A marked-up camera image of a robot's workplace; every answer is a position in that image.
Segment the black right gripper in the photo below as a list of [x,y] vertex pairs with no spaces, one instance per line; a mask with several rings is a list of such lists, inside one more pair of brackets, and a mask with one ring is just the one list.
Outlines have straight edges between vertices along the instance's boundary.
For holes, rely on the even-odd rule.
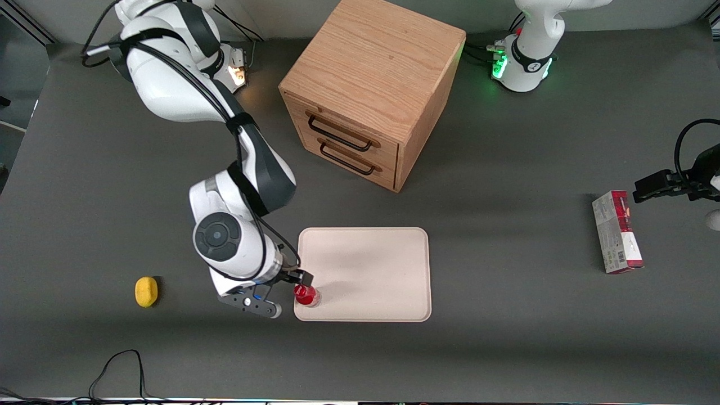
[[263,283],[265,286],[272,287],[273,285],[285,282],[291,285],[301,285],[311,287],[313,285],[313,274],[296,268],[284,268],[281,269],[271,280]]

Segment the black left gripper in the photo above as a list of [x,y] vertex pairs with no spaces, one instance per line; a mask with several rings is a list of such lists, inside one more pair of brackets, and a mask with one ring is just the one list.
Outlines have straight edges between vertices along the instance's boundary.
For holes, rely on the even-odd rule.
[[718,201],[718,171],[719,144],[700,153],[691,169],[683,171],[691,191],[684,187],[681,177],[676,172],[660,170],[634,183],[633,200],[636,204],[640,204],[653,198],[687,194],[689,201],[700,199]]

